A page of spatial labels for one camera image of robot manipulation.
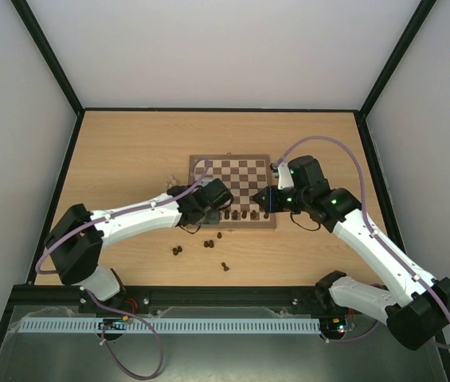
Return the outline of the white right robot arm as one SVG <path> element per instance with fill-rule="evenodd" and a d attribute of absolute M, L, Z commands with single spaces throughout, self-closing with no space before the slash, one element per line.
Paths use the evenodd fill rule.
<path fill-rule="evenodd" d="M 332 189 L 311 155 L 270 166 L 278 180 L 253 196 L 269 214 L 305 212 L 370 266 L 384 283 L 360 283 L 333 271 L 315 285 L 319 306 L 328 312 L 350 308 L 386 325 L 404 347 L 417 350 L 450 321 L 450 279 L 437 279 L 414 263 L 370 219 L 344 188 Z"/>

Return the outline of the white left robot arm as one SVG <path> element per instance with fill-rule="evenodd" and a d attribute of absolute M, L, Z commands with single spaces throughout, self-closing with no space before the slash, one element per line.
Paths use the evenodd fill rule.
<path fill-rule="evenodd" d="M 233 195 L 219 179 L 176 185 L 148 201 L 118 209 L 89 211 L 71 206 L 45 239 L 64 286 L 80 286 L 106 302 L 122 292 L 115 272 L 100 264 L 101 252 L 132 236 L 162 228 L 196 225 L 231 204 Z"/>

